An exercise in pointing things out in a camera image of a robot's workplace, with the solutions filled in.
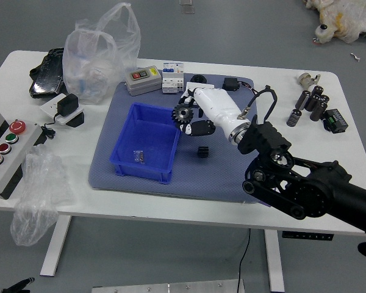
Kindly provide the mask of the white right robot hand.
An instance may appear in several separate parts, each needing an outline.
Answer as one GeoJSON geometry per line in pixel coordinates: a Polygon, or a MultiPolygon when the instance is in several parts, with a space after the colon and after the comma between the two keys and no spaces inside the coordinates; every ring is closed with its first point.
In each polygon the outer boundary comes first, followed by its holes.
{"type": "Polygon", "coordinates": [[[189,136],[211,135],[220,127],[224,136],[235,145],[251,124],[227,91],[216,88],[187,89],[171,116],[176,127],[189,136]]]}

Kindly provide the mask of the black-white left robot hand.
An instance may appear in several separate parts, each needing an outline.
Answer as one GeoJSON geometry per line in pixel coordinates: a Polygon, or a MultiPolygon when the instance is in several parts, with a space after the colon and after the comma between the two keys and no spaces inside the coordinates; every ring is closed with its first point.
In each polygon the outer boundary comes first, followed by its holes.
{"type": "Polygon", "coordinates": [[[17,282],[16,284],[10,286],[9,288],[0,289],[0,292],[2,293],[17,293],[17,292],[30,292],[30,290],[25,290],[24,288],[33,283],[35,281],[34,277],[26,278],[20,282],[17,282]]]}

